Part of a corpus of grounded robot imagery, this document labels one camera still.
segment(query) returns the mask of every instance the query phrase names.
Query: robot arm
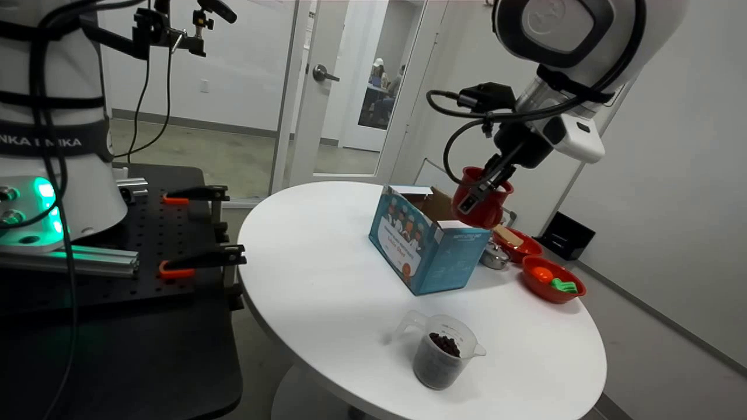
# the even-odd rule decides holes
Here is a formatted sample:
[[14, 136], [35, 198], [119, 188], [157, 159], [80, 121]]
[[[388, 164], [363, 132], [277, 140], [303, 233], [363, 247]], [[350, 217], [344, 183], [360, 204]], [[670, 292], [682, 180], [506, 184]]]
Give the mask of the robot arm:
[[0, 80], [0, 254], [46, 252], [63, 232], [84, 239], [127, 217], [109, 167], [102, 44], [136, 59], [151, 48], [203, 56], [208, 15], [235, 21], [221, 0], [196, 0], [186, 36], [171, 29], [171, 0], [157, 0], [136, 13], [131, 40], [99, 26], [99, 13], [140, 2], [0, 0], [0, 56], [18, 68]]
[[[511, 114], [449, 112], [477, 119], [471, 126], [501, 125], [496, 133], [500, 155], [485, 164], [483, 177], [469, 188], [458, 212], [469, 215], [515, 174], [515, 167], [538, 169], [556, 149], [584, 164], [600, 161], [605, 145], [594, 118], [670, 40], [687, 2], [498, 0], [496, 36], [511, 55], [539, 64], [539, 80]], [[471, 111], [482, 105], [482, 96], [477, 99], [456, 96]]]

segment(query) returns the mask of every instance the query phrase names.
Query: blue box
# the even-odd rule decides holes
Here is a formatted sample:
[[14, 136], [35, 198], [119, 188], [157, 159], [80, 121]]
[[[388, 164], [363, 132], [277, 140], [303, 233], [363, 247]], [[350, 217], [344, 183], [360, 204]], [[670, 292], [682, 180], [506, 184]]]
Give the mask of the blue box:
[[462, 290], [490, 232], [456, 220], [451, 198], [429, 188], [385, 188], [368, 241], [417, 294]]

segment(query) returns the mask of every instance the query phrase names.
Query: black cable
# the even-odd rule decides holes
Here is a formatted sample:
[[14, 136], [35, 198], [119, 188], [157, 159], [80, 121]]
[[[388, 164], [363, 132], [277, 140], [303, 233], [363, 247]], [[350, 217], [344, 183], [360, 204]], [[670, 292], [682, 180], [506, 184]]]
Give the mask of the black cable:
[[[68, 7], [54, 9], [52, 15], [46, 15], [40, 21], [38, 31], [54, 34], [58, 26], [68, 24], [71, 19], [74, 19], [80, 15], [101, 13], [101, 9], [122, 9], [122, 7], [131, 7], [131, 5], [136, 5], [136, 0], [113, 2], [113, 5], [96, 5], [96, 0], [82, 0], [82, 2], [68, 5]], [[50, 48], [46, 37], [38, 37], [31, 44], [29, 92], [32, 99], [38, 99], [38, 105], [32, 105], [32, 125], [40, 129], [43, 136], [50, 136], [52, 143], [56, 145], [58, 138], [54, 132], [54, 118], [52, 118], [50, 96], [46, 96], [46, 48]], [[65, 269], [68, 269], [68, 282], [71, 282], [71, 349], [68, 349], [68, 359], [65, 359], [65, 372], [60, 376], [60, 384], [58, 384], [50, 406], [45, 409], [45, 420], [56, 419], [58, 409], [63, 406], [63, 401], [68, 398], [68, 386], [73, 384], [73, 374], [74, 374], [78, 336], [80, 336], [74, 254], [73, 254], [73, 239], [68, 232], [68, 212], [63, 205], [63, 198], [68, 191], [68, 161], [60, 152], [56, 152], [56, 159], [60, 167], [60, 183], [56, 180], [50, 152], [43, 148], [45, 171], [46, 171], [50, 184], [54, 189], [54, 205], [50, 205], [50, 211], [45, 211], [43, 215], [32, 217], [31, 223], [23, 225], [23, 227], [35, 225], [35, 223], [50, 217], [54, 211], [60, 212]]]
[[[58, 7], [58, 9], [50, 13], [50, 15], [38, 24], [38, 29], [40, 29], [40, 31], [46, 31], [46, 34], [54, 34], [54, 29], [58, 29], [58, 26], [65, 24], [63, 19], [80, 16], [80, 15], [86, 15], [86, 13], [101, 13], [101, 9], [123, 9], [123, 7], [133, 7], [133, 5], [138, 5], [138, 2], [142, 2], [142, 0], [109, 2], [109, 5], [96, 5], [96, 2], [101, 2], [101, 0], [78, 0], [78, 2], [73, 2], [73, 5]], [[50, 40], [35, 40], [35, 43], [31, 44], [31, 68], [29, 68], [29, 73], [31, 73], [31, 80], [38, 83], [38, 84], [31, 84], [31, 94], [32, 94], [32, 90], [38, 90], [40, 101], [46, 99], [46, 80], [45, 80], [45, 73], [46, 73], [46, 65], [45, 65], [46, 44], [50, 44]], [[40, 114], [38, 108], [32, 108], [32, 119], [35, 119], [35, 126], [40, 126], [40, 129], [45, 132], [45, 125], [40, 125], [40, 121], [43, 121], [43, 114]], [[50, 159], [45, 159], [45, 171], [46, 171], [46, 176], [54, 174]], [[68, 171], [60, 171], [60, 194], [54, 198], [54, 204], [52, 204], [46, 211], [43, 211], [40, 215], [29, 217], [29, 220], [23, 220], [23, 223], [17, 223], [17, 225], [5, 225], [5, 223], [0, 223], [0, 232], [23, 230], [23, 227], [32, 227], [32, 225], [46, 220], [56, 209], [60, 209], [60, 202], [65, 198], [65, 194], [68, 194]]]
[[169, 50], [169, 59], [165, 59], [165, 118], [164, 118], [161, 132], [150, 143], [145, 143], [136, 149], [131, 145], [131, 149], [127, 155], [114, 155], [114, 159], [127, 156], [131, 161], [133, 155], [140, 155], [150, 148], [154, 148], [165, 136], [165, 132], [171, 126], [171, 108], [173, 108], [173, 87], [171, 84], [173, 84], [173, 55], [176, 55], [176, 50], [177, 50], [177, 44]]
[[145, 59], [145, 80], [142, 80], [142, 92], [140, 92], [140, 99], [138, 99], [138, 105], [136, 105], [136, 118], [133, 118], [133, 138], [131, 138], [131, 145], [127, 149], [127, 155], [123, 155], [129, 167], [133, 164], [133, 149], [138, 145], [140, 111], [142, 111], [142, 101], [145, 101], [148, 87], [150, 87], [150, 55]]
[[454, 145], [468, 133], [468, 132], [471, 132], [471, 129], [477, 129], [477, 126], [483, 126], [483, 121], [469, 121], [469, 125], [465, 125], [462, 129], [458, 129], [451, 138], [449, 138], [449, 143], [445, 143], [445, 148], [443, 148], [443, 171], [445, 171], [445, 176], [456, 183], [456, 184], [462, 184], [462, 180], [454, 174], [454, 169], [451, 169], [451, 161], [449, 161], [449, 156], [451, 156], [451, 149], [454, 149]]
[[[649, 21], [649, 9], [646, 9], [646, 0], [636, 0], [636, 24], [632, 24], [632, 31], [630, 31], [630, 40], [623, 50], [623, 55], [617, 59], [617, 64], [600, 78], [597, 84], [594, 84], [595, 92], [605, 92], [610, 84], [615, 84], [623, 73], [625, 68], [632, 64], [642, 40], [644, 40], [644, 34], [646, 34], [646, 21]], [[449, 114], [449, 118], [458, 118], [458, 119], [473, 119], [469, 125], [465, 125], [462, 129], [458, 129], [445, 148], [443, 148], [443, 171], [445, 176], [454, 180], [454, 183], [462, 183], [461, 177], [456, 177], [454, 169], [451, 169], [451, 149], [456, 145], [456, 140], [461, 136], [465, 136], [469, 129], [473, 126], [485, 126], [485, 125], [522, 125], [522, 121], [538, 121], [538, 119], [550, 119], [550, 118], [559, 118], [577, 105], [584, 105], [581, 99], [569, 99], [556, 108], [546, 108], [546, 111], [535, 111], [535, 112], [520, 112], [520, 114], [473, 114], [473, 112], [456, 112], [456, 111], [445, 111], [441, 108], [435, 99], [451, 99], [451, 101], [461, 101], [458, 94], [454, 92], [427, 92], [427, 103], [441, 112], [441, 114]]]
[[99, 59], [99, 90], [101, 90], [101, 99], [102, 99], [102, 108], [101, 108], [101, 119], [109, 121], [109, 101], [107, 101], [107, 83], [106, 83], [106, 76], [102, 76], [102, 55], [101, 55], [101, 44], [96, 44], [92, 40], [92, 48], [96, 52], [96, 59]]

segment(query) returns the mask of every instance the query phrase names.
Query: desk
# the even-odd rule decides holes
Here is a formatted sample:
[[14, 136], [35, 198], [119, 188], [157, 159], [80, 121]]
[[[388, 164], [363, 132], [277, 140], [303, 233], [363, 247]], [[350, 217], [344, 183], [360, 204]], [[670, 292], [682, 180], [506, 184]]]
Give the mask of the desk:
[[[129, 223], [107, 233], [119, 239], [99, 239], [102, 241], [99, 246], [140, 239], [129, 227], [133, 220], [136, 227], [142, 220], [154, 223], [140, 227], [150, 232], [142, 239], [157, 236], [159, 230], [173, 230], [169, 227], [171, 217], [159, 217], [159, 196], [169, 189], [203, 184], [203, 176], [191, 169], [136, 167], [133, 176], [150, 180], [150, 204], [133, 209]], [[191, 205], [185, 217], [208, 220], [208, 205]], [[203, 271], [194, 292], [182, 296], [165, 294], [119, 304], [84, 296], [86, 287], [101, 282], [129, 282], [129, 290], [138, 292], [140, 287], [142, 292], [164, 254], [171, 250], [189, 254], [214, 243], [212, 227], [189, 225], [185, 239], [196, 233], [201, 241], [194, 243], [148, 246], [140, 254], [138, 281], [80, 278], [80, 294], [92, 307], [82, 309], [80, 352], [68, 412], [63, 412], [65, 420], [214, 419], [241, 401], [241, 369], [220, 271]], [[40, 287], [38, 282], [65, 290], [65, 276], [0, 274], [0, 282], [14, 278], [32, 290]], [[71, 313], [63, 307], [60, 311], [0, 320], [0, 419], [38, 420], [65, 367]]]
[[[543, 304], [522, 290], [519, 271], [487, 269], [477, 269], [462, 292], [414, 296], [366, 239], [379, 196], [373, 184], [303, 184], [267, 198], [241, 230], [247, 301], [305, 379], [377, 419], [588, 413], [602, 394], [608, 358], [584, 304]], [[410, 374], [414, 344], [391, 344], [410, 311], [462, 320], [487, 358], [473, 359], [451, 390], [424, 390]], [[293, 386], [297, 379], [287, 376], [276, 409], [297, 401], [315, 419], [286, 392], [303, 390]]]

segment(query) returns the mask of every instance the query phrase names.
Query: wall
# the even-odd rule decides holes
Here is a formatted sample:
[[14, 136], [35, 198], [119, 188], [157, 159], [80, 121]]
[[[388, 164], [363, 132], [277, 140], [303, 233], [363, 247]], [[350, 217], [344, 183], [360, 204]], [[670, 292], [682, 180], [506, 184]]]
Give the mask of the wall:
[[[173, 29], [194, 34], [196, 2], [173, 2]], [[173, 64], [173, 114], [182, 119], [277, 132], [294, 0], [227, 0], [234, 26], [214, 16], [208, 59], [177, 52]], [[107, 26], [131, 34], [133, 9], [107, 15]], [[145, 65], [109, 52], [109, 99], [117, 111], [136, 111]], [[164, 114], [165, 52], [154, 52], [145, 112]]]
[[[527, 87], [535, 65], [511, 59], [500, 48], [490, 34], [487, 15], [490, 9], [483, 7], [483, 0], [449, 5], [440, 55], [433, 56], [433, 76], [424, 90], [461, 90], [485, 80], [506, 83], [519, 87], [519, 92]], [[440, 167], [443, 143], [458, 126], [461, 121], [433, 112], [423, 101], [414, 112], [408, 143], [400, 152], [393, 183], [451, 189]], [[468, 136], [456, 149], [456, 169], [465, 164], [482, 167], [492, 155], [482, 133]], [[542, 230], [575, 171], [577, 164], [571, 159], [556, 155], [542, 169], [515, 177], [519, 194], [508, 202], [508, 209], [519, 211], [519, 225], [525, 232], [538, 233]], [[597, 278], [584, 274], [584, 281], [591, 290], [585, 307], [608, 345], [610, 379], [605, 392], [630, 419], [747, 419], [747, 381], [742, 376], [728, 372], [673, 329], [608, 290]]]
[[[610, 156], [584, 171], [562, 209], [597, 232], [588, 267], [747, 372], [747, 196], [735, 194], [747, 119], [733, 112], [747, 96], [742, 15], [744, 0], [692, 2], [611, 121]], [[639, 243], [660, 246], [637, 252]], [[702, 243], [719, 243], [708, 264]]]

